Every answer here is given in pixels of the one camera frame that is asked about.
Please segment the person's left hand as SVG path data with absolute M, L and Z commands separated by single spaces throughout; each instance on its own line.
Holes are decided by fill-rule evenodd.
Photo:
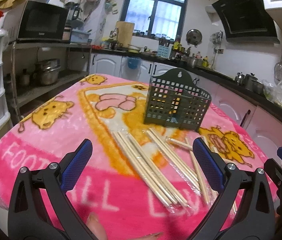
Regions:
M 96 213 L 91 212 L 87 218 L 86 226 L 91 230 L 91 232 L 97 237 L 99 240 L 108 240 L 108 235 L 106 233 L 105 228 L 100 223 L 99 218 Z M 162 236 L 161 232 L 150 233 L 148 235 L 138 237 L 136 239 L 142 240 L 155 240 L 159 239 Z

